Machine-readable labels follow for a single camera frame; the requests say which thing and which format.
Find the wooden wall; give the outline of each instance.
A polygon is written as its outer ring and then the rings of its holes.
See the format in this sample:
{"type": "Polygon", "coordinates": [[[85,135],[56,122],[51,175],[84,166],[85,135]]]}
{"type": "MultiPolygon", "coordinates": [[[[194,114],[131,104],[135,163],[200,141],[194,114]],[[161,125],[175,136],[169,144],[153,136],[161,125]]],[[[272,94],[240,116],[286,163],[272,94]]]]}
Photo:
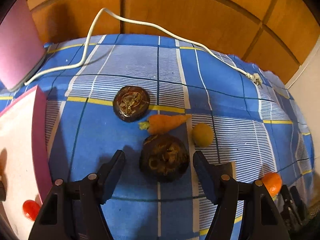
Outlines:
{"type": "MultiPolygon", "coordinates": [[[[85,37],[102,7],[158,24],[211,49],[271,70],[286,83],[308,56],[320,27],[302,0],[28,0],[43,42],[85,37]]],[[[103,14],[93,34],[165,35],[103,14]]]]}

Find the carrot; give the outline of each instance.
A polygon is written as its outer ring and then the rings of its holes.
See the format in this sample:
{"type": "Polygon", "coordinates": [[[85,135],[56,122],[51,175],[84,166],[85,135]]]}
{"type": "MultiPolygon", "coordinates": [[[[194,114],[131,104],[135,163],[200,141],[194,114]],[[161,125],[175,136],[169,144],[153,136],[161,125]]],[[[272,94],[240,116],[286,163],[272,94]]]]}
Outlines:
{"type": "Polygon", "coordinates": [[[164,134],[170,130],[182,125],[191,117],[191,114],[186,115],[164,115],[155,114],[148,117],[147,122],[140,122],[140,130],[148,130],[151,135],[164,134]]]}

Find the yellow ball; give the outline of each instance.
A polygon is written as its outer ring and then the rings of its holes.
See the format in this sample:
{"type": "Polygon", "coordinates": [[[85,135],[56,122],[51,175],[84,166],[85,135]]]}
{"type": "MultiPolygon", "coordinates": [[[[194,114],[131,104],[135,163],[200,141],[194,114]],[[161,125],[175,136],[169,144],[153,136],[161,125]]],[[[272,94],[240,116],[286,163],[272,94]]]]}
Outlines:
{"type": "Polygon", "coordinates": [[[208,147],[212,144],[214,133],[206,123],[198,123],[192,130],[192,137],[197,146],[208,147]]]}

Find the white cable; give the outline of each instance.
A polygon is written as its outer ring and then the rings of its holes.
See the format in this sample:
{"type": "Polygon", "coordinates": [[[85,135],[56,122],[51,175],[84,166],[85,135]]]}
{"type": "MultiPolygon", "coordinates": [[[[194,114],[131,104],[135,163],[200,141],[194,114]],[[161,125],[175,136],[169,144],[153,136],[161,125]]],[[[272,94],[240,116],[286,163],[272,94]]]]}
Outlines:
{"type": "Polygon", "coordinates": [[[224,61],[222,61],[221,59],[219,59],[216,55],[214,55],[211,50],[209,50],[206,46],[204,46],[203,44],[201,43],[198,43],[198,42],[195,42],[195,41],[190,41],[190,40],[187,40],[187,39],[184,39],[182,37],[179,37],[169,31],[167,31],[166,29],[160,27],[159,25],[156,25],[154,23],[148,23],[148,22],[141,22],[141,21],[135,21],[135,20],[130,20],[130,19],[126,19],[126,18],[123,18],[119,15],[116,15],[114,14],[113,12],[111,12],[110,10],[108,10],[107,8],[102,8],[98,14],[96,15],[96,17],[94,18],[91,26],[90,26],[90,29],[89,29],[89,32],[88,32],[88,35],[87,35],[87,38],[85,40],[85,44],[84,44],[84,51],[83,51],[83,54],[82,54],[82,58],[81,60],[77,63],[77,64],[73,64],[73,65],[67,65],[67,66],[60,66],[60,67],[54,67],[54,68],[50,68],[50,69],[47,69],[47,70],[43,70],[39,73],[37,73],[36,75],[34,75],[32,78],[30,78],[27,82],[25,82],[24,84],[27,86],[28,84],[30,84],[33,80],[35,80],[36,78],[44,75],[44,74],[47,74],[47,73],[51,73],[51,72],[54,72],[54,71],[59,71],[59,70],[65,70],[65,69],[72,69],[72,68],[77,68],[77,67],[80,67],[83,65],[83,63],[85,62],[85,59],[86,59],[86,54],[87,54],[87,50],[88,50],[88,46],[89,46],[89,41],[90,41],[90,38],[91,38],[91,35],[92,35],[92,31],[94,29],[94,26],[96,25],[97,23],[97,20],[99,19],[101,13],[103,11],[106,11],[109,15],[111,15],[112,17],[120,20],[120,21],[123,21],[123,22],[128,22],[128,23],[133,23],[133,24],[139,24],[139,25],[145,25],[145,26],[151,26],[151,27],[154,27],[158,30],[161,30],[162,32],[170,35],[171,37],[177,39],[177,40],[180,40],[180,41],[185,41],[185,42],[189,42],[191,44],[194,44],[194,45],[197,45],[199,47],[202,47],[204,48],[208,53],[210,53],[212,56],[214,56],[215,58],[217,58],[218,60],[220,60],[221,62],[227,64],[228,66],[230,66],[231,68],[235,69],[236,71],[239,71],[240,73],[242,73],[243,75],[245,75],[247,78],[251,79],[253,81],[254,77],[253,75],[251,75],[250,73],[247,73],[246,71],[240,69],[240,68],[237,68],[235,66],[232,66],[224,61]]]}

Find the red tomato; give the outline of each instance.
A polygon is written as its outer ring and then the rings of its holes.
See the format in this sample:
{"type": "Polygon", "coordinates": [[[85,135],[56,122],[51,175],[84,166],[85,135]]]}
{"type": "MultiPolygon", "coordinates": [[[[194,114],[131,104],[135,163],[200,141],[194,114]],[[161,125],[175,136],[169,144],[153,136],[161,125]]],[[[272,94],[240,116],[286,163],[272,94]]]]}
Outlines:
{"type": "Polygon", "coordinates": [[[36,221],[39,210],[40,206],[34,200],[26,200],[22,205],[22,211],[24,216],[32,221],[36,221]]]}

